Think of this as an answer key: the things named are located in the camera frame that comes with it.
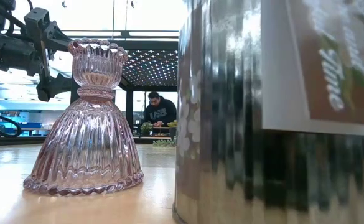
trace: table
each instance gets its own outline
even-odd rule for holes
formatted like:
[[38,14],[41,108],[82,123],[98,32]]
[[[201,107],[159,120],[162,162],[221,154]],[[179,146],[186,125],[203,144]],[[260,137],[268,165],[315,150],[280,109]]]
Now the table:
[[22,188],[40,145],[0,146],[0,224],[175,223],[175,151],[137,148],[143,183],[113,194],[49,197]]

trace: ribbed glass vase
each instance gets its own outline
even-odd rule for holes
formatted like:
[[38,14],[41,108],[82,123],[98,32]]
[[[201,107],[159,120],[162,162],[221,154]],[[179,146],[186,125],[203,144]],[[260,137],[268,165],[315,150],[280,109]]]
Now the ribbed glass vase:
[[24,188],[41,194],[114,192],[143,179],[129,125],[112,102],[128,55],[99,40],[74,40],[73,77],[80,98],[56,120]]

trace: camera rig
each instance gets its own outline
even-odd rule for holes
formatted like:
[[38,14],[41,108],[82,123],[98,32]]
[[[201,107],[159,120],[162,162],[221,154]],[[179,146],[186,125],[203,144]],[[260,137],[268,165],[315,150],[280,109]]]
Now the camera rig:
[[[24,16],[25,24],[12,16],[16,0],[0,0],[0,69],[9,68],[25,70],[29,76],[39,74],[37,85],[38,98],[49,101],[56,94],[71,90],[71,79],[62,75],[56,78],[49,73],[49,60],[54,59],[56,51],[67,51],[71,41],[55,21],[50,21],[49,12],[33,8]],[[10,26],[5,34],[5,21]],[[14,33],[14,25],[20,27],[20,34]]]

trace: ceiling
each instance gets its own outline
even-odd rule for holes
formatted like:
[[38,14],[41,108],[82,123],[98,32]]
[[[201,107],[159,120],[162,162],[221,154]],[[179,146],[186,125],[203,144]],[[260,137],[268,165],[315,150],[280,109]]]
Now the ceiling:
[[[95,36],[99,39],[115,37],[114,40],[128,41],[177,41],[187,12],[183,0],[133,0],[133,6],[131,0],[100,0],[100,5],[94,9],[90,2],[77,0],[34,0],[32,3],[34,7],[47,9],[50,20],[57,21],[59,28],[73,39]],[[24,21],[28,12],[27,1],[16,1],[13,16]],[[176,85],[176,51],[133,50],[128,54],[129,62],[124,66],[124,77],[132,85]],[[68,52],[57,52],[54,56],[54,60],[49,62],[50,75],[56,77],[61,74],[70,78],[72,56]],[[142,78],[136,76],[137,74],[149,76]],[[9,99],[12,100],[37,100],[35,88],[38,82],[38,74],[29,77],[25,71],[12,68],[7,72],[0,71],[0,90],[3,95],[11,96]],[[69,100],[68,92],[57,95],[50,102],[64,103]]]

